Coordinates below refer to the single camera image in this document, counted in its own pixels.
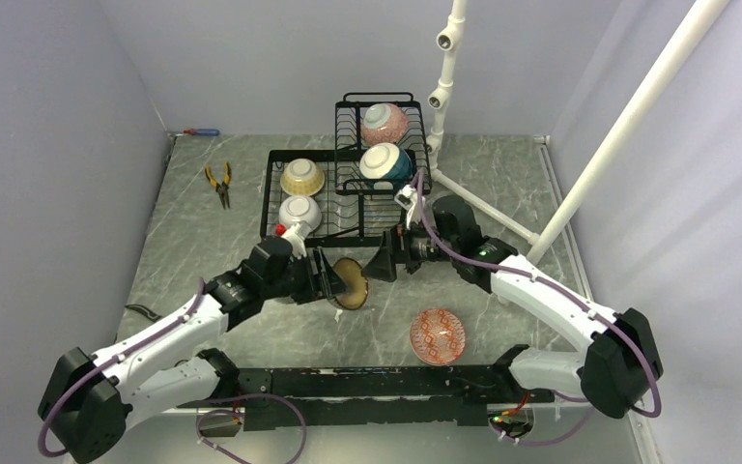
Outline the brown glazed bowl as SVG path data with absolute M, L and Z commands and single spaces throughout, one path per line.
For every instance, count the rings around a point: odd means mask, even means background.
M 334 263 L 333 269 L 348 286 L 346 293 L 334 299 L 335 304 L 346 310 L 360 309 L 368 298 L 368 281 L 361 265 L 352 258 L 342 257 Z

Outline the black wire dish rack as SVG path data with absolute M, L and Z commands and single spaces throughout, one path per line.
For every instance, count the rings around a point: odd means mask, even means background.
M 279 207 L 288 193 L 281 187 L 291 161 L 308 159 L 326 175 L 314 195 L 322 212 L 320 226 L 306 242 L 314 247 L 376 247 L 380 236 L 404 219 L 394 201 L 397 190 L 389 181 L 373 184 L 362 177 L 360 160 L 368 145 L 360 135 L 361 120 L 376 103 L 392 103 L 406 115 L 406 131 L 397 145 L 410 157 L 412 171 L 425 171 L 424 191 L 432 188 L 425 125 L 420 102 L 411 92 L 349 92 L 334 104 L 334 139 L 327 149 L 279 149 L 269 152 L 263 189 L 259 235 L 275 232 Z

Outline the teal white bowl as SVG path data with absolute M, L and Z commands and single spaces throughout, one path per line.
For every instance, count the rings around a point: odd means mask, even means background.
M 382 142 L 368 148 L 359 161 L 361 184 L 369 189 L 399 189 L 414 176 L 414 165 L 403 148 Z

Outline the yellow sun pattern bowl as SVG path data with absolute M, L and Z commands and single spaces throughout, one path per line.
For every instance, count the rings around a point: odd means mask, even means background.
M 280 185 L 289 195 L 314 196 L 326 183 L 323 169 L 311 159 L 293 159 L 283 170 Z

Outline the pink floral bowl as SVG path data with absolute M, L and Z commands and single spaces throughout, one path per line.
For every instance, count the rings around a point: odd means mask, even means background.
M 408 125 L 408 117 L 399 106 L 389 102 L 376 103 L 361 118 L 360 136 L 367 146 L 396 144 L 406 134 Z

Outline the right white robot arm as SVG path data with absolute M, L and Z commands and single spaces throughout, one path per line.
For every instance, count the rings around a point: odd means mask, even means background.
M 509 349 L 496 363 L 499 397 L 516 401 L 529 390 L 548 390 L 587 402 L 609 418 L 661 413 L 657 382 L 663 366 L 642 313 L 615 311 L 544 274 L 515 247 L 484 235 L 458 195 L 426 205 L 405 187 L 394 200 L 405 218 L 383 234 L 364 276 L 392 282 L 398 269 L 412 274 L 425 262 L 448 262 L 463 281 L 518 305 L 574 347 L 572 353 Z

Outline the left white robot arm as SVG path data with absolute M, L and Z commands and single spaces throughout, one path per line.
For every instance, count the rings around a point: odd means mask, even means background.
M 303 305 L 350 290 L 320 250 L 297 257 L 287 240 L 263 240 L 235 269 L 199 281 L 188 302 L 147 329 L 92 354 L 73 348 L 62 355 L 38 409 L 39 453 L 90 463 L 127 430 L 174 406 L 262 396 L 242 387 L 239 369 L 218 349 L 178 358 L 232 331 L 269 300 Z

